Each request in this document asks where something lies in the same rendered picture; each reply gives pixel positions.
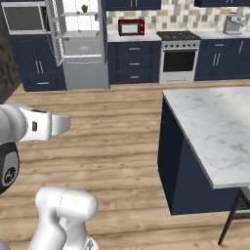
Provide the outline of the dark blue marble-top island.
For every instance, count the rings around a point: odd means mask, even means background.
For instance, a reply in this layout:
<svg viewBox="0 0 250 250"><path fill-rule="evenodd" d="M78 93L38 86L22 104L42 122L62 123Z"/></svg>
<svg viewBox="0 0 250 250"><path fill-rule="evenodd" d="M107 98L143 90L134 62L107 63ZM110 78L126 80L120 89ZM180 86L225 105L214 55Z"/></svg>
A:
<svg viewBox="0 0 250 250"><path fill-rule="evenodd" d="M250 87L165 90L157 164L173 215L250 209Z"/></svg>

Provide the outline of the silver coffee machine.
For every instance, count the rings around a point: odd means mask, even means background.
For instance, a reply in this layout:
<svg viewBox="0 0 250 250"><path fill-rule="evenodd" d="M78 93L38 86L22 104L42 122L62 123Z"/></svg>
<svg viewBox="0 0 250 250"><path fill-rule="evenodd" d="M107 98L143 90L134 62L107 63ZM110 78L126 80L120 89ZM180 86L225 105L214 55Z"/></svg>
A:
<svg viewBox="0 0 250 250"><path fill-rule="evenodd" d="M223 33L227 35L240 35L240 28L243 26L244 22L244 16L238 14L228 15L225 20Z"/></svg>

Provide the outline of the white fridge rack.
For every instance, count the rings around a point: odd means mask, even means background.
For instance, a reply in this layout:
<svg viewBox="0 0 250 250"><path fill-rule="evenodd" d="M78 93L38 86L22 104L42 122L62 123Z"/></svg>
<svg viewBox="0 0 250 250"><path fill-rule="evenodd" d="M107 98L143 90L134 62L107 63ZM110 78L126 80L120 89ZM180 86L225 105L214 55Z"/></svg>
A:
<svg viewBox="0 0 250 250"><path fill-rule="evenodd" d="M98 17L98 12L73 12L73 13L62 13L60 17L80 17L80 16L94 16Z"/></svg>
<svg viewBox="0 0 250 250"><path fill-rule="evenodd" d="M75 30L75 31L66 31L63 34L63 38L76 38L76 37L98 37L100 32L98 30Z"/></svg>

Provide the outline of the dark blue wall cupboards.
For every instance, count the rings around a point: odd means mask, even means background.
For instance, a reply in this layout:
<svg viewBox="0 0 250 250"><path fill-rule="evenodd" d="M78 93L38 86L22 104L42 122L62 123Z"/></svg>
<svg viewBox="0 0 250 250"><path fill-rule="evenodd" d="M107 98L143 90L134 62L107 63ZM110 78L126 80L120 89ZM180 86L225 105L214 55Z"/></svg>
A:
<svg viewBox="0 0 250 250"><path fill-rule="evenodd" d="M103 0L107 11L160 10L161 0Z"/></svg>
<svg viewBox="0 0 250 250"><path fill-rule="evenodd" d="M250 0L194 0L194 6L205 7L250 7Z"/></svg>

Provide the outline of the dark blue tall cupboard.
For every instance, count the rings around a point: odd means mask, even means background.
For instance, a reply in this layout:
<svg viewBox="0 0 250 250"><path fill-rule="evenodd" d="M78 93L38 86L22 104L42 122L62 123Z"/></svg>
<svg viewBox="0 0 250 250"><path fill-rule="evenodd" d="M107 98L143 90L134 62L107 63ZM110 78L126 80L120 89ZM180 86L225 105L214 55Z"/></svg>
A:
<svg viewBox="0 0 250 250"><path fill-rule="evenodd" d="M21 83L26 92L65 90L50 34L10 35Z"/></svg>

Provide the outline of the silver stove with oven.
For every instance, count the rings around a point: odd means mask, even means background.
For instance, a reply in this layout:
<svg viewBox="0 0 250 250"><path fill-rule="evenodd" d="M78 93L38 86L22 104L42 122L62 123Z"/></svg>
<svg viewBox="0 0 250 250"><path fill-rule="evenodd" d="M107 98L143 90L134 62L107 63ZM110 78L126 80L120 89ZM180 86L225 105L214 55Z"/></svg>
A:
<svg viewBox="0 0 250 250"><path fill-rule="evenodd" d="M192 83L200 37L189 30L157 31L161 38L160 84Z"/></svg>

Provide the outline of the white fridge drawer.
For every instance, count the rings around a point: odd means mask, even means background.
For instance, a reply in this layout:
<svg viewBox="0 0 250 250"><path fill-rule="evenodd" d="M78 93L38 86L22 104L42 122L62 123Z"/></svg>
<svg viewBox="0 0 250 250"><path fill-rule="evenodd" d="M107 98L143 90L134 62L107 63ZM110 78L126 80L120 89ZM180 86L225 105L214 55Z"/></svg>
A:
<svg viewBox="0 0 250 250"><path fill-rule="evenodd" d="M95 55L101 52L101 41L95 37L67 37L63 40L67 56Z"/></svg>

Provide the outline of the silver fridge door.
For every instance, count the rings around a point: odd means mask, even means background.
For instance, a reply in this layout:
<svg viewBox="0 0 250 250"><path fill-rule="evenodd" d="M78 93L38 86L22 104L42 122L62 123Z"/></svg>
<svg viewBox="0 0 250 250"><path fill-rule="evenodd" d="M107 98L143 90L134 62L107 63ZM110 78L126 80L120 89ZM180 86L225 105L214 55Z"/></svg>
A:
<svg viewBox="0 0 250 250"><path fill-rule="evenodd" d="M49 26L51 29L56 64L57 66L62 66L64 58L63 33L65 32L63 0L45 0L45 2Z"/></svg>

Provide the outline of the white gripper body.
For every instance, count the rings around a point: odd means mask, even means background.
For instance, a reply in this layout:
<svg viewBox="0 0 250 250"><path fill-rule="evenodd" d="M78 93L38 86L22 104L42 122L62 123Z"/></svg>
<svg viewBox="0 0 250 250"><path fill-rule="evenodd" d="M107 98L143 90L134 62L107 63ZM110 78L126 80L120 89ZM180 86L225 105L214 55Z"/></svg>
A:
<svg viewBox="0 0 250 250"><path fill-rule="evenodd" d="M51 131L53 136L65 133L70 129L70 117L67 115L52 115Z"/></svg>

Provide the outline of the dark blue base cupboards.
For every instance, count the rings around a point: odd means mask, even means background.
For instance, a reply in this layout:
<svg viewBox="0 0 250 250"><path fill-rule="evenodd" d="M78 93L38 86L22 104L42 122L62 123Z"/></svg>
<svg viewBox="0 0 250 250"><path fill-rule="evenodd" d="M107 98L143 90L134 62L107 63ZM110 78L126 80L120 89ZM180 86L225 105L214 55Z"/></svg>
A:
<svg viewBox="0 0 250 250"><path fill-rule="evenodd" d="M250 38L202 39L195 81L250 79Z"/></svg>

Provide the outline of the silver built-in wall oven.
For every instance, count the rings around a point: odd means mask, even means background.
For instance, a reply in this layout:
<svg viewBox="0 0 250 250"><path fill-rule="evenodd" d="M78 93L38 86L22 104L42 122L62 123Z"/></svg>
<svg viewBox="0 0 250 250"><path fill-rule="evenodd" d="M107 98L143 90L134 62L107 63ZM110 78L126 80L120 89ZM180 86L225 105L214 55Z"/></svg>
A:
<svg viewBox="0 0 250 250"><path fill-rule="evenodd" d="M43 34L50 31L44 1L4 1L1 7L11 35Z"/></svg>

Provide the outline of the dark blue drawer cabinet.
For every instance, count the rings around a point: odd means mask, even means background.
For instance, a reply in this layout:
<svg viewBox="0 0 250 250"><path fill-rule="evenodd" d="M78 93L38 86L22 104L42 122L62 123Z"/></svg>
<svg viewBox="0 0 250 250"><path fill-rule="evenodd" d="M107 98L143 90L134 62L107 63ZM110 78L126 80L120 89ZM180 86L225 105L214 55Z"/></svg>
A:
<svg viewBox="0 0 250 250"><path fill-rule="evenodd" d="M157 83L160 48L160 41L109 42L107 47L109 83Z"/></svg>

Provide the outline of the black stool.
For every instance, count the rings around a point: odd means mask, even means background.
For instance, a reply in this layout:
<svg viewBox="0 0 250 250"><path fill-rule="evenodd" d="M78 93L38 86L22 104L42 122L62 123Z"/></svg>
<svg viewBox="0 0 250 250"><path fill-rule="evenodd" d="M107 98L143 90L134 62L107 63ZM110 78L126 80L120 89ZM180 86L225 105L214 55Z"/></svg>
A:
<svg viewBox="0 0 250 250"><path fill-rule="evenodd" d="M249 212L244 212L244 213L236 212L237 204L240 199L244 201L244 203L249 209ZM229 230L229 226L233 220L247 220L247 219L250 220L250 187L241 187L238 190L237 195L232 204L232 207L230 209L229 216L220 235L218 245L221 246L223 244L225 236Z"/></svg>

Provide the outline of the red microwave oven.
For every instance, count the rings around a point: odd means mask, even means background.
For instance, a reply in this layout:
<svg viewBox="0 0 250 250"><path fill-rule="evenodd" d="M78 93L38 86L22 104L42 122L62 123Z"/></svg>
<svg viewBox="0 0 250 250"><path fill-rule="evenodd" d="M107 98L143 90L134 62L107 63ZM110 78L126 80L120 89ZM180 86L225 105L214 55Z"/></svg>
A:
<svg viewBox="0 0 250 250"><path fill-rule="evenodd" d="M118 34L120 36L145 35L145 21L142 19L119 20Z"/></svg>

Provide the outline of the silver fridge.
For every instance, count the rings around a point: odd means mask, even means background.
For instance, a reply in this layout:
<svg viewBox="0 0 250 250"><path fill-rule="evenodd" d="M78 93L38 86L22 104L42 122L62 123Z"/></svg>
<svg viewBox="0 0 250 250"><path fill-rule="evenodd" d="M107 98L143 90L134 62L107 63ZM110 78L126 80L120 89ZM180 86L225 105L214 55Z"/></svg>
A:
<svg viewBox="0 0 250 250"><path fill-rule="evenodd" d="M101 52L95 55L67 56L64 54L62 71L67 90L108 89L107 71L107 30L103 0L62 0L63 12L82 12L82 5L88 6L88 12L98 12L98 17L63 17L65 31L98 30Z"/></svg>

